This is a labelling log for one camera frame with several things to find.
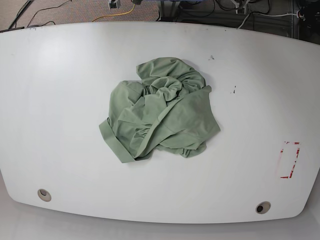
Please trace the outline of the red tape marking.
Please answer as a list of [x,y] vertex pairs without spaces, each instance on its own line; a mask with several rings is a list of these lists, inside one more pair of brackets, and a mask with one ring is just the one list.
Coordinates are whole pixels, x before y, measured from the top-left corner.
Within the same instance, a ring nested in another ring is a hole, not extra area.
[[292,178],[299,157],[301,143],[285,141],[281,147],[277,161],[276,175],[280,179]]

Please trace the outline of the green t-shirt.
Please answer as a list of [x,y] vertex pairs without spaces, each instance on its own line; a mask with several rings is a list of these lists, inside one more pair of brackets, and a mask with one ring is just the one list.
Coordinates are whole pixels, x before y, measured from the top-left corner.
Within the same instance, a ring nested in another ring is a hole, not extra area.
[[160,57],[136,67],[138,81],[111,92],[108,118],[99,125],[122,163],[148,159],[154,150],[191,158],[220,132],[210,104],[211,87],[193,67]]

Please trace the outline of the left table grommet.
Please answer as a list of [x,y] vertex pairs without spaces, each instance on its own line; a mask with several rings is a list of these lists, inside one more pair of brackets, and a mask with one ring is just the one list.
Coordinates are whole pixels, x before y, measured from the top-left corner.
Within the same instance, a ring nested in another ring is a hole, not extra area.
[[50,202],[52,200],[51,194],[45,189],[39,189],[37,194],[38,197],[44,202]]

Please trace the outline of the table grommet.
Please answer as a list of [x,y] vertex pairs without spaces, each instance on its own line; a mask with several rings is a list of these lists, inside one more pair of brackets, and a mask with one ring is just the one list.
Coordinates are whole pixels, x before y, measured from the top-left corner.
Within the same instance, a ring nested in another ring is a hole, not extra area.
[[255,208],[255,211],[257,214],[263,215],[267,213],[271,208],[271,203],[268,201],[261,202],[260,204],[257,205]]
[[37,194],[38,197],[44,202],[50,202],[52,200],[51,194],[45,189],[39,189]]

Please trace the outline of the right table grommet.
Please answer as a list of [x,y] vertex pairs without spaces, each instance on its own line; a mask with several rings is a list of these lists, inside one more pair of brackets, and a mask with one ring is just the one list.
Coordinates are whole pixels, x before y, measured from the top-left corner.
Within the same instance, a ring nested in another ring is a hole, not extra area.
[[257,214],[263,215],[267,213],[271,208],[271,203],[268,201],[261,202],[260,204],[257,205],[255,208],[255,211]]

